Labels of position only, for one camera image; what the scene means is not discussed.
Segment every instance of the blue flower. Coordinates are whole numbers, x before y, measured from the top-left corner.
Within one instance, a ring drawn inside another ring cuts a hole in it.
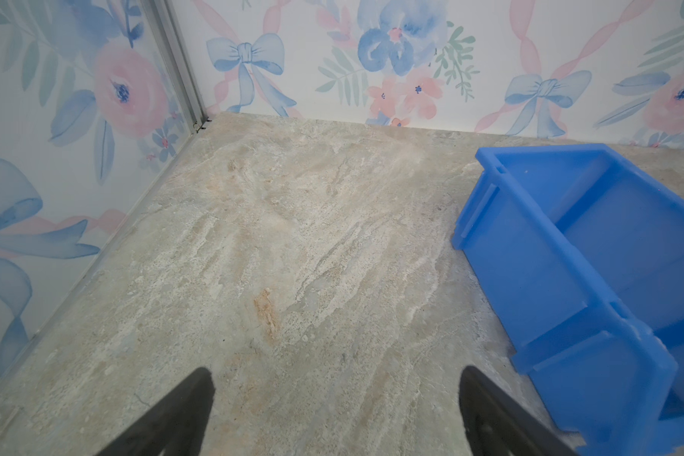
[[[172,124],[168,119],[165,119],[165,123],[162,129],[160,130],[158,128],[152,134],[152,141],[154,141],[156,145],[162,148],[162,150],[160,151],[160,161],[163,163],[167,161],[168,154],[172,155],[173,157],[176,154],[174,144],[177,142],[178,137],[174,133],[168,135],[170,128],[172,128]]]
[[[357,57],[368,71],[380,71],[388,60],[395,74],[426,64],[446,41],[446,8],[442,0],[362,0],[357,24]]]
[[[177,101],[174,98],[170,98],[168,102],[168,108],[170,110],[170,118],[167,119],[168,126],[172,128],[176,126],[180,133],[185,132],[185,117],[183,117],[180,108],[177,106]]]

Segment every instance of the watercolor flower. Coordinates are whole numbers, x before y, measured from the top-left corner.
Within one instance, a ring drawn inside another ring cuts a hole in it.
[[[183,117],[182,112],[180,112],[179,106],[177,106],[177,101],[175,101],[174,98],[171,98],[169,103],[168,103],[168,109],[170,111],[170,118],[167,119],[167,122],[170,124],[170,128],[177,127],[178,130],[180,130],[180,133],[185,132],[185,117]]]
[[[130,138],[142,138],[163,126],[167,95],[157,69],[137,51],[107,44],[96,56],[96,104],[111,126]]]
[[[380,71],[390,62],[399,76],[429,63],[436,48],[447,40],[443,0],[362,0],[357,24],[357,57],[368,71]]]
[[[397,117],[393,118],[393,120],[390,121],[390,124],[394,127],[404,127],[407,124],[410,123],[410,119],[398,119]]]
[[[139,169],[152,169],[155,173],[159,173],[162,170],[159,151],[147,144],[144,139],[137,141],[137,148],[142,154],[142,158],[139,159]]]
[[[373,99],[370,105],[370,113],[377,117],[382,112],[385,117],[395,116],[395,105],[397,105],[397,94],[394,90],[395,78],[385,78],[382,87],[368,87],[367,95]]]
[[[152,134],[152,141],[154,141],[156,145],[160,146],[160,161],[163,163],[167,161],[168,154],[174,157],[177,153],[175,152],[174,144],[177,142],[178,137],[175,133],[168,135],[171,126],[172,125],[170,121],[165,120],[163,127],[158,128]]]
[[[440,87],[443,81],[433,79],[427,68],[416,68],[408,73],[405,82],[395,85],[395,91],[403,97],[403,112],[408,114],[417,111],[425,119],[433,119],[436,114],[434,98],[443,96]]]
[[[651,96],[643,111],[646,124],[668,134],[684,132],[684,73]]]

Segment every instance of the floral wallpaper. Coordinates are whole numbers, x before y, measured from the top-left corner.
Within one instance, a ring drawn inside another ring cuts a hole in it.
[[[0,0],[0,378],[189,136],[136,0]]]
[[[210,114],[684,148],[684,0],[171,1]]]

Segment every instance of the beige marble surface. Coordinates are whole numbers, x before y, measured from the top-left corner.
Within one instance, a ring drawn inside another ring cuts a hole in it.
[[[550,143],[223,114],[1,388],[0,454],[93,454],[198,366],[206,455],[469,454],[471,363],[549,423],[449,237],[479,147]],[[684,151],[616,149],[684,197]]]

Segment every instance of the blue bow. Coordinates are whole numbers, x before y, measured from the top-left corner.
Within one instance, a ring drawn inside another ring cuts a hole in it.
[[[246,63],[263,68],[272,74],[283,73],[283,43],[276,33],[266,33],[251,43],[240,43],[225,38],[213,38],[208,41],[208,55],[218,71],[230,71],[238,67],[238,85],[241,88],[241,102],[228,108],[230,112],[240,112],[241,107],[253,102],[253,79],[246,68]],[[283,117],[289,117],[285,108],[296,105],[296,101],[283,95],[268,82],[261,71],[253,70],[258,86],[266,96],[268,103]]]
[[[548,102],[551,101],[561,108],[569,108],[588,87],[591,77],[590,71],[576,71],[560,80],[548,79],[543,81],[538,74],[523,74],[512,79],[507,88],[507,94],[504,95],[504,102],[507,105],[519,105],[526,100],[529,102],[524,105],[519,117],[506,134],[519,134],[529,125],[535,115],[537,98],[544,98],[537,119],[537,137],[549,138],[565,134],[552,120]]]
[[[43,201],[25,175],[12,163],[0,158],[0,231],[32,217]],[[95,255],[99,248],[78,244],[88,220],[67,228],[42,234],[0,234],[0,249],[45,258],[78,258]],[[13,314],[13,322],[0,342],[0,376],[27,344],[27,333],[20,320],[33,288],[23,269],[0,258],[0,300]]]

